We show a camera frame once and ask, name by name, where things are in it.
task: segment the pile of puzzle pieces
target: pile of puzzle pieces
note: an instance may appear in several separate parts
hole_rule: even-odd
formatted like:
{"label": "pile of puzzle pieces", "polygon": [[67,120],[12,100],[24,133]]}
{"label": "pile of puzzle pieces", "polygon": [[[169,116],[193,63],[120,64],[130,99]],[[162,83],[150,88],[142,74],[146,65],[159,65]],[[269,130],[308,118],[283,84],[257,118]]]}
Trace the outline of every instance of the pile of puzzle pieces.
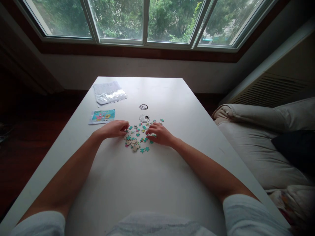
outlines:
{"label": "pile of puzzle pieces", "polygon": [[140,136],[140,131],[142,133],[145,133],[146,130],[149,128],[149,126],[151,124],[153,124],[153,122],[150,123],[146,123],[145,125],[143,125],[142,123],[139,123],[139,125],[134,125],[134,126],[130,126],[125,132],[126,132],[126,136],[124,137],[124,139],[126,140],[125,142],[125,147],[127,148],[128,146],[131,147],[132,151],[136,152],[138,149],[140,149],[141,153],[149,152],[149,147],[145,147],[145,148],[140,148],[140,143],[146,143],[148,141],[148,139],[145,138],[140,138],[140,141],[138,141],[138,139],[136,137],[131,137],[128,133],[129,131],[131,132],[131,134],[136,134],[137,137]]}

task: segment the black cushion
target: black cushion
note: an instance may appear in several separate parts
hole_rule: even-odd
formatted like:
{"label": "black cushion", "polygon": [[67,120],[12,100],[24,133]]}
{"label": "black cushion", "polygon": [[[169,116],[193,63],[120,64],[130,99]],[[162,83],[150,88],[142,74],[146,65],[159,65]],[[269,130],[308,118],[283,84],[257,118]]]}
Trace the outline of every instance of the black cushion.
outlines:
{"label": "black cushion", "polygon": [[296,168],[315,176],[315,133],[298,130],[271,140],[276,149]]}

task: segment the white table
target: white table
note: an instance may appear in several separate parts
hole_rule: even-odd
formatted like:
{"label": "white table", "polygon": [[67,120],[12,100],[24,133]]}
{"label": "white table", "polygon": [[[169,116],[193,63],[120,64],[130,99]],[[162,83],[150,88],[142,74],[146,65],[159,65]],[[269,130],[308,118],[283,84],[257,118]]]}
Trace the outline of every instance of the white table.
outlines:
{"label": "white table", "polygon": [[[51,178],[101,125],[88,126],[92,110],[116,109],[117,120],[139,124],[143,113],[164,119],[175,136],[197,148],[240,179],[284,226],[289,224],[217,128],[181,78],[98,77],[95,83],[117,80],[128,98],[97,107],[91,88],[26,184],[0,225],[7,235]],[[142,111],[139,105],[147,104]],[[225,235],[222,206],[171,148],[156,143],[140,153],[125,148],[121,138],[105,140],[89,177],[68,216],[66,235],[104,235],[136,211],[154,211],[198,221]]]}

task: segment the air vent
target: air vent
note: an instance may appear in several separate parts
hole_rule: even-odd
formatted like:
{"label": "air vent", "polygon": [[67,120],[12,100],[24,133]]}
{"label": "air vent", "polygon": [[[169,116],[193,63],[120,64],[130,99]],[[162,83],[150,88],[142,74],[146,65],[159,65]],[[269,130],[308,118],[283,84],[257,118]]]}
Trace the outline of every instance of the air vent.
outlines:
{"label": "air vent", "polygon": [[234,97],[230,103],[273,108],[309,85],[310,83],[306,81],[264,73]]}

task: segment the hand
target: hand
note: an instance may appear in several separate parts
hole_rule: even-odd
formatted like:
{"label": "hand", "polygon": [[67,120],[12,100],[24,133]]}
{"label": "hand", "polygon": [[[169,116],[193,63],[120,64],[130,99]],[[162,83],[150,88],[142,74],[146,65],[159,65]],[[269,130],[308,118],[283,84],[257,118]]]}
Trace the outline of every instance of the hand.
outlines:
{"label": "hand", "polygon": [[115,120],[105,124],[94,133],[101,136],[103,139],[121,137],[126,135],[125,130],[128,129],[128,127],[128,121]]}
{"label": "hand", "polygon": [[176,138],[161,124],[154,122],[145,132],[146,135],[154,133],[157,137],[147,136],[149,140],[161,145],[171,146]]}

